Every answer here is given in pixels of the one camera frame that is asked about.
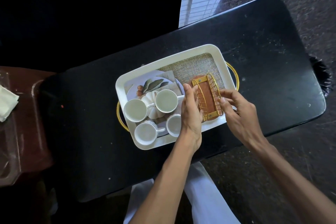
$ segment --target white cloth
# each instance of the white cloth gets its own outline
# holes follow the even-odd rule
[[[128,224],[154,184],[150,179],[132,186],[124,224]],[[189,168],[184,191],[191,203],[195,224],[240,223],[200,162]]]
[[[18,104],[19,96],[0,85],[0,121],[4,122]]]

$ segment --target white pants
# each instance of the white pants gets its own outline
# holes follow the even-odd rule
[[[124,224],[131,220],[153,184],[154,180],[150,179],[132,186]],[[200,162],[190,166],[184,191],[191,203],[195,224],[240,223]]]

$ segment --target black table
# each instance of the black table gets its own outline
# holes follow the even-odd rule
[[[138,149],[116,117],[117,78],[141,64],[214,44],[237,70],[240,92],[266,136],[315,119],[323,93],[280,0],[255,0],[169,34],[48,78],[40,110],[49,147],[73,196],[89,201],[158,174],[173,144]],[[227,124],[203,133],[193,162],[241,143]]]

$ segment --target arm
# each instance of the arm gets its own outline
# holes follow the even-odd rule
[[[174,223],[177,208],[186,183],[191,158],[202,141],[201,120],[198,110],[197,86],[183,85],[185,98],[182,103],[181,132],[173,150],[163,164],[145,201],[130,223]]]
[[[221,90],[220,103],[233,134],[252,151],[303,223],[336,223],[336,205],[296,171],[261,132],[256,108],[235,90]]]

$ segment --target floor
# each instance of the floor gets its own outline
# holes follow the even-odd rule
[[[180,26],[249,1],[252,0],[182,0]],[[322,59],[335,74],[335,0],[283,1],[307,52]],[[273,135],[268,140],[302,175],[336,203],[336,92],[331,92],[326,101],[327,110],[323,116]],[[241,223],[298,223],[291,207],[245,147],[235,148],[202,163]],[[40,180],[36,180],[36,184],[31,185],[32,188],[45,194]],[[23,188],[18,193],[23,195],[25,191]],[[129,193],[119,193],[85,204],[74,204],[68,212],[58,211],[51,222],[62,223],[66,219],[75,223],[122,223],[128,199]],[[41,219],[35,223],[46,223],[44,217]],[[191,205],[185,194],[176,223],[192,223]]]

